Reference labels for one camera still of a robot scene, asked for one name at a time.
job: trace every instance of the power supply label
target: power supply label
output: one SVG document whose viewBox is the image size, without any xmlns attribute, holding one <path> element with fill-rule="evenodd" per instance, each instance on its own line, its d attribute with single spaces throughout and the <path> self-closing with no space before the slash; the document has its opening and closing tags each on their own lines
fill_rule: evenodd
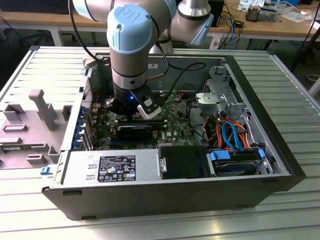
<svg viewBox="0 0 320 240">
<path fill-rule="evenodd" d="M 101 156 L 98 181 L 117 182 L 136 180 L 136 156 Z"/>
</svg>

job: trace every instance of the yellow wire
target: yellow wire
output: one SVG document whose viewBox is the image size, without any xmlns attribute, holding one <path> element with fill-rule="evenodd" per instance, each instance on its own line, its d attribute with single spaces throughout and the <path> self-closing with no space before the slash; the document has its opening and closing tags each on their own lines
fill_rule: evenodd
<svg viewBox="0 0 320 240">
<path fill-rule="evenodd" d="M 250 144 L 249 144 L 248 133 L 247 133 L 247 132 L 245 133 L 245 139 L 246 139 L 246 144 L 248 145 L 248 147 L 249 147 L 250 149 L 252 149 L 252 147 L 251 147 Z"/>
</svg>

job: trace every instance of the wooden table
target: wooden table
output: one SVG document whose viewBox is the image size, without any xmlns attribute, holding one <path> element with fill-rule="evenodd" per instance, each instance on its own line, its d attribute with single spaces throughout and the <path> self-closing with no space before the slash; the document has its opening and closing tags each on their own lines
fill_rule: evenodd
<svg viewBox="0 0 320 240">
<path fill-rule="evenodd" d="M 244 22 L 244 26 L 241 33 L 241 38 L 247 39 L 269 39 L 269 40 L 291 40 L 291 41 L 303 41 L 305 40 L 309 29 L 310 21 L 294 22 L 286 19 L 282 16 L 277 16 L 275 22 L 273 21 L 257 21 L 251 22 L 246 21 L 246 12 L 238 10 L 239 0 L 226 0 L 230 13 L 235 17 L 236 20 Z M 299 9 L 309 9 L 315 11 L 318 7 L 319 2 L 313 1 L 311 5 L 299 4 Z M 210 29 L 210 35 L 213 37 L 211 47 L 216 45 L 220 41 L 220 38 L 228 34 L 230 28 L 227 25 L 227 21 L 224 19 L 220 20 L 219 26 Z M 315 29 L 311 30 L 310 38 L 316 32 Z"/>
<path fill-rule="evenodd" d="M 276 22 L 258 21 L 250 22 L 245 19 L 245 12 L 238 11 L 237 3 L 240 0 L 226 0 L 230 13 L 236 20 L 244 22 L 241 38 L 248 39 L 269 39 L 269 40 L 292 40 L 303 41 L 310 29 L 310 22 L 293 22 L 282 16 L 277 16 Z M 313 1 L 311 5 L 300 4 L 298 8 L 313 8 L 315 11 L 319 2 Z M 62 46 L 60 31 L 73 31 L 70 17 L 53 13 L 28 13 L 28 12 L 2 12 L 0 16 L 4 18 L 15 29 L 48 30 L 51 32 L 54 44 Z M 74 15 L 77 28 L 80 32 L 106 32 L 107 25 L 103 22 L 95 22 L 85 17 Z M 0 20 L 0 29 L 7 28 L 7 25 Z M 209 36 L 212 37 L 210 48 L 214 49 L 217 42 L 230 31 L 226 21 L 220 20 L 218 27 L 212 27 Z"/>
</svg>

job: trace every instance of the aluminum extrusion table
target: aluminum extrusion table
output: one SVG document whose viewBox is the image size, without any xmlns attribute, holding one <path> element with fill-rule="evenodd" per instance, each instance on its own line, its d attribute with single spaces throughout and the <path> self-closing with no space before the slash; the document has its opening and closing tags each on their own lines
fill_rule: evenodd
<svg viewBox="0 0 320 240">
<path fill-rule="evenodd" d="M 0 111 L 5 103 L 17 102 L 23 109 L 36 109 L 28 99 L 32 87 L 43 88 L 44 99 L 55 109 L 72 105 L 85 73 L 84 52 L 80 47 L 30 50 L 0 93 Z M 39 168 L 0 170 L 0 238 L 319 239 L 320 106 L 275 55 L 219 52 L 234 56 L 306 173 L 304 181 L 289 192 L 271 195 L 255 208 L 72 221 L 41 193 L 53 176 L 42 177 Z M 210 51 L 176 49 L 175 53 L 207 55 Z"/>
</svg>

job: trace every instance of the light blue joint cap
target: light blue joint cap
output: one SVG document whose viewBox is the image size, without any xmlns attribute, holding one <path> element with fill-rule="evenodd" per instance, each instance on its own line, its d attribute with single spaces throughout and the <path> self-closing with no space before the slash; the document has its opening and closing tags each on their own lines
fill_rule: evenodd
<svg viewBox="0 0 320 240">
<path fill-rule="evenodd" d="M 170 18 L 171 18 L 170 23 L 171 23 L 176 15 L 176 12 L 177 12 L 176 0 L 164 0 L 164 1 L 167 4 L 169 12 L 170 12 Z"/>
<path fill-rule="evenodd" d="M 150 42 L 153 24 L 150 14 L 133 4 L 119 6 L 107 18 L 106 38 L 110 47 L 120 54 L 131 55 L 143 50 Z"/>
<path fill-rule="evenodd" d="M 86 0 L 73 0 L 73 5 L 77 13 L 87 19 L 93 20 L 86 5 Z"/>
<path fill-rule="evenodd" d="M 212 14 L 209 15 L 206 22 L 203 24 L 202 29 L 198 32 L 196 37 L 193 39 L 191 44 L 193 45 L 201 45 L 204 43 L 206 36 L 208 35 L 211 24 L 214 20 L 214 16 Z"/>
</svg>

